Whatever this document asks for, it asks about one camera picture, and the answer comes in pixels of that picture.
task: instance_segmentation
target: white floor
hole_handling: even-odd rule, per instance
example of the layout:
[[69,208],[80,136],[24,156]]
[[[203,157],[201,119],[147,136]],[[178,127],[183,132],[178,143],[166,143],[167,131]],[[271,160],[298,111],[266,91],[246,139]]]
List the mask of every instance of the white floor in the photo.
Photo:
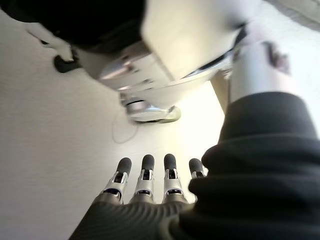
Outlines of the white floor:
[[[268,3],[258,16],[289,53],[319,131],[320,33]],[[126,202],[145,154],[155,157],[155,198],[161,202],[167,153],[176,156],[192,202],[188,161],[217,143],[224,118],[210,84],[178,104],[178,122],[137,126],[126,120],[117,93],[82,69],[57,73],[53,56],[0,12],[0,239],[68,238],[123,157],[132,160]]]

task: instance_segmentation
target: black fabric sleeve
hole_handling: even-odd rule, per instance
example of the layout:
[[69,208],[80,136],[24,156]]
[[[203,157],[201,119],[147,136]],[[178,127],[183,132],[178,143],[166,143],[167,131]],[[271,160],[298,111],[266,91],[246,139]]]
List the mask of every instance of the black fabric sleeve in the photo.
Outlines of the black fabric sleeve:
[[202,163],[208,176],[189,185],[198,201],[179,216],[185,233],[215,240],[320,239],[320,144],[299,97],[269,92],[230,104],[219,142]]

